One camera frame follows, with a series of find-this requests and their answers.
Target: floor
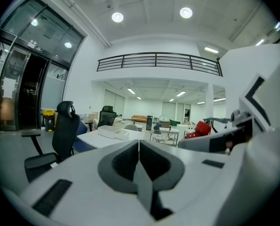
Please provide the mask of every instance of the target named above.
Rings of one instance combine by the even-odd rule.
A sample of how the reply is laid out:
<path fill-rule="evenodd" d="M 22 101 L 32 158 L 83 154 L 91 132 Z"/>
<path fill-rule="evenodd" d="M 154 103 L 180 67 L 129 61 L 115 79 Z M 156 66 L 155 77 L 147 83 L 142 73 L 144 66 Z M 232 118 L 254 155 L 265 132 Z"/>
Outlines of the floor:
<path fill-rule="evenodd" d="M 133 124 L 133 121 L 126 120 L 124 123 L 120 123 L 119 126 L 124 128 L 127 124 Z M 135 122 L 135 124 L 143 126 L 144 139 L 149 140 L 150 131 L 146 130 L 146 123 Z M 38 155 L 32 140 L 29 137 L 21 137 L 22 132 L 7 131 L 0 133 L 0 185 L 7 187 L 16 194 L 19 194 L 29 185 L 25 175 L 25 159 Z M 41 130 L 41 136 L 37 137 L 43 153 L 54 152 L 52 137 L 53 132 L 46 132 L 45 130 Z"/>

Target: office chair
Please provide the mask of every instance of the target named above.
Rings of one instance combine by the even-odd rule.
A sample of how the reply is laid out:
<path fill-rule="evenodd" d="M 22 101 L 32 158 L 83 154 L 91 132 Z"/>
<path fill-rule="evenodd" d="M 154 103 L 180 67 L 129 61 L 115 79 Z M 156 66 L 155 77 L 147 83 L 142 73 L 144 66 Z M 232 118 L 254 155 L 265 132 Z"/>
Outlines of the office chair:
<path fill-rule="evenodd" d="M 98 127 L 100 126 L 112 126 L 116 118 L 116 112 L 113 112 L 113 107 L 106 105 L 99 113 Z"/>
<path fill-rule="evenodd" d="M 72 101 L 63 101 L 57 106 L 58 116 L 52 139 L 52 146 L 56 153 L 40 154 L 25 160 L 25 172 L 29 182 L 50 170 L 51 164 L 55 162 L 58 164 L 71 156 L 72 145 L 80 123 L 80 117 L 75 114 L 72 104 Z M 35 147 L 39 147 L 36 136 L 40 136 L 40 133 L 22 134 L 22 137 L 31 137 Z"/>
<path fill-rule="evenodd" d="M 83 153 L 83 152 L 86 152 L 86 151 L 91 151 L 91 150 L 96 149 L 95 147 L 81 141 L 77 137 L 79 135 L 82 135 L 82 134 L 86 133 L 87 131 L 88 131 L 87 125 L 84 124 L 82 121 L 80 121 L 78 130 L 77 130 L 77 133 L 76 133 L 76 137 L 75 137 L 75 140 L 74 140 L 73 146 L 72 146 L 72 148 L 79 153 Z"/>
<path fill-rule="evenodd" d="M 133 124 L 128 124 L 124 129 L 138 131 L 137 126 Z"/>

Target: white ceiling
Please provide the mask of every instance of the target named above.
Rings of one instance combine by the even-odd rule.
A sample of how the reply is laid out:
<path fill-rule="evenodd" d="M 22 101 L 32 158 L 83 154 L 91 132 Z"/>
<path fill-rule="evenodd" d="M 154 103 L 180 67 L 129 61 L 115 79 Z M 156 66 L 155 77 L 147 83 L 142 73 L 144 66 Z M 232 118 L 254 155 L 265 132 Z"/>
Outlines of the white ceiling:
<path fill-rule="evenodd" d="M 107 80 L 103 82 L 105 88 L 112 88 L 127 98 L 137 98 L 144 100 L 169 101 L 195 104 L 205 101 L 206 84 L 192 81 L 178 80 L 155 80 L 155 79 L 127 79 L 127 80 Z M 131 88 L 136 94 L 127 90 Z M 177 97 L 181 91 L 186 93 Z M 225 98 L 225 88 L 214 86 L 214 99 Z"/>
<path fill-rule="evenodd" d="M 210 57 L 205 46 L 227 50 L 255 45 L 261 39 L 272 43 L 280 32 L 266 34 L 277 20 L 261 0 L 74 0 L 109 41 L 148 34 L 183 35 L 198 44 L 201 56 Z M 180 9 L 193 11 L 190 19 Z M 111 19 L 124 16 L 121 23 Z"/>

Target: chair headrest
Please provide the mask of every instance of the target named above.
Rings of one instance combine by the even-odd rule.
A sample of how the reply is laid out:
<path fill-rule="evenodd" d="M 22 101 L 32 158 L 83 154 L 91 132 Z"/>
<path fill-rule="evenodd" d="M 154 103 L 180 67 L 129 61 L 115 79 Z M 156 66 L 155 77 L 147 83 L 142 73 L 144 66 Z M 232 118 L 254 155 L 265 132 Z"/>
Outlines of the chair headrest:
<path fill-rule="evenodd" d="M 62 101 L 62 102 L 60 102 L 57 106 L 57 112 L 60 115 L 72 118 L 72 115 L 75 114 L 73 101 Z"/>
<path fill-rule="evenodd" d="M 105 105 L 104 107 L 102 107 L 102 111 L 113 112 L 113 107 L 110 105 Z"/>

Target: white column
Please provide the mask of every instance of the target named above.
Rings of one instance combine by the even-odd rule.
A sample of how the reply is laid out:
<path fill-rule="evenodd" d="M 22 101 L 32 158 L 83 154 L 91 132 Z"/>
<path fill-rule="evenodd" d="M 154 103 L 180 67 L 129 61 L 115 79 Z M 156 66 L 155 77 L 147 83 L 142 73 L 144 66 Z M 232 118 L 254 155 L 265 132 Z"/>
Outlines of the white column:
<path fill-rule="evenodd" d="M 214 115 L 214 86 L 208 83 L 206 89 L 206 107 L 205 107 L 205 117 L 213 117 Z"/>
<path fill-rule="evenodd" d="M 176 103 L 176 110 L 174 112 L 174 120 L 177 120 L 177 113 L 178 113 L 178 103 Z"/>

